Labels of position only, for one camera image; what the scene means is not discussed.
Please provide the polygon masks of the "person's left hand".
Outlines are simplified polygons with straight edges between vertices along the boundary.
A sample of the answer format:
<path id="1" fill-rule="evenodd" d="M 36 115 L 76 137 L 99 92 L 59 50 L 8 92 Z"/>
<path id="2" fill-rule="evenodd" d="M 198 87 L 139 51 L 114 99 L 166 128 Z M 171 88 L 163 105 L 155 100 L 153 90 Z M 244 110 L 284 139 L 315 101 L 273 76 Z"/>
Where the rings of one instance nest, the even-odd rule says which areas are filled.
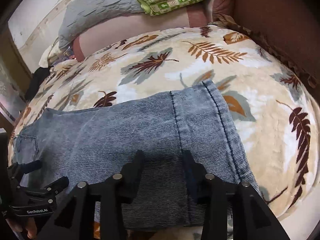
<path id="1" fill-rule="evenodd" d="M 18 224 L 17 222 L 6 219 L 8 225 L 10 226 L 11 230 L 14 232 L 22 232 L 23 229 L 27 231 L 27 236 L 29 239 L 36 239 L 37 238 L 37 226 L 33 217 L 27 219 L 26 222 L 23 222 L 22 225 Z"/>

